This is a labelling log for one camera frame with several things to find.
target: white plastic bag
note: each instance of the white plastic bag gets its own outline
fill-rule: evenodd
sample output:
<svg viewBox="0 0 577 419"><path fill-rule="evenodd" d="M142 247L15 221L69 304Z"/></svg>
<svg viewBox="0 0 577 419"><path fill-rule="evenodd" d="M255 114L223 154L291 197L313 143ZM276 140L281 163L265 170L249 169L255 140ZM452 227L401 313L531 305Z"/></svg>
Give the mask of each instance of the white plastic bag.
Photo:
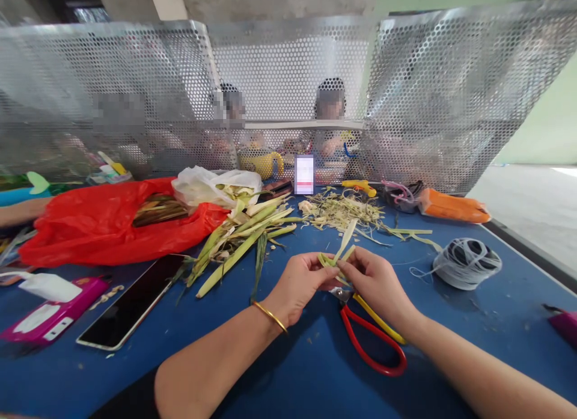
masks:
<svg viewBox="0 0 577 419"><path fill-rule="evenodd" d="M250 171L232 170L219 176L198 166L185 168L172 181L175 198L190 209L195 209L200 203L213 203L231 210L235 208L236 202L216 185L242 186L253 189L253 194L256 194L262 190L263 182L257 173ZM255 195L249 205L257 200L258 195Z"/></svg>

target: hand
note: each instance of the hand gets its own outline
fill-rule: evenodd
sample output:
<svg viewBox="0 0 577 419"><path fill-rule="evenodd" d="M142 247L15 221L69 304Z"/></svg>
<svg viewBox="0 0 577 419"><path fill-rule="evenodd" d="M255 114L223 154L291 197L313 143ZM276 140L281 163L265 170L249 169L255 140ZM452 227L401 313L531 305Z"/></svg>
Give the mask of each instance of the hand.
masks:
<svg viewBox="0 0 577 419"><path fill-rule="evenodd" d="M321 148L321 154L329 158L335 154L337 148L342 147L343 140L339 136L335 136L334 138L325 141L323 147Z"/></svg>
<svg viewBox="0 0 577 419"><path fill-rule="evenodd" d="M295 255L261 305L285 327L292 326L301 318L303 308L319 288L337 283L334 279L337 275L337 268L324 268L320 264L318 252Z"/></svg>
<svg viewBox="0 0 577 419"><path fill-rule="evenodd" d="M348 261L339 260L337 265L370 307L401 335L405 336L423 319L383 257L357 246Z"/></svg>

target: spool of string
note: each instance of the spool of string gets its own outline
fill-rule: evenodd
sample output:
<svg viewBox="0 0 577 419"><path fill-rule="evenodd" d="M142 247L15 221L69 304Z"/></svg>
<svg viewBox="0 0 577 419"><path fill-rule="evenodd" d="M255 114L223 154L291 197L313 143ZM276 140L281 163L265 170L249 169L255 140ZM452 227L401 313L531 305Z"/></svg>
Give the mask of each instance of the spool of string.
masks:
<svg viewBox="0 0 577 419"><path fill-rule="evenodd" d="M475 239L454 239L435 257L430 272L411 267L411 275L424 278L436 274L447 284L460 290L474 290L502 268L499 256L483 242Z"/></svg>

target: perforated metal panel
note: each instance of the perforated metal panel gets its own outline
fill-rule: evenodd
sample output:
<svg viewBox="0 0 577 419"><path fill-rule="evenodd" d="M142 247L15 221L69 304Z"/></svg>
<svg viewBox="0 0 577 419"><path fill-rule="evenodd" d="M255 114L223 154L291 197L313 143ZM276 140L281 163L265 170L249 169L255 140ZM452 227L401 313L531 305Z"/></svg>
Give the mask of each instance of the perforated metal panel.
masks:
<svg viewBox="0 0 577 419"><path fill-rule="evenodd" d="M320 183L465 193L575 52L576 18L577 1L550 0L381 22L3 29L0 167L85 176L103 150L143 179L280 172L279 153L291 177L310 152Z"/></svg>
<svg viewBox="0 0 577 419"><path fill-rule="evenodd" d="M468 192L574 54L576 21L573 0L382 21L365 173Z"/></svg>

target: black smartphone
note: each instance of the black smartphone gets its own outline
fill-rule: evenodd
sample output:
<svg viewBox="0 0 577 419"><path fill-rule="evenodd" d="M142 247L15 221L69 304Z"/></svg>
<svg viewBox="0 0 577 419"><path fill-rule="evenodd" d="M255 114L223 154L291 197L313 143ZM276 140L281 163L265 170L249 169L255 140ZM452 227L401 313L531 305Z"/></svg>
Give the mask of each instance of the black smartphone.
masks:
<svg viewBox="0 0 577 419"><path fill-rule="evenodd" d="M295 195L314 193L314 156L312 154L295 155Z"/></svg>
<svg viewBox="0 0 577 419"><path fill-rule="evenodd" d="M170 288L185 255L169 254L156 260L76 340L102 350L116 351Z"/></svg>

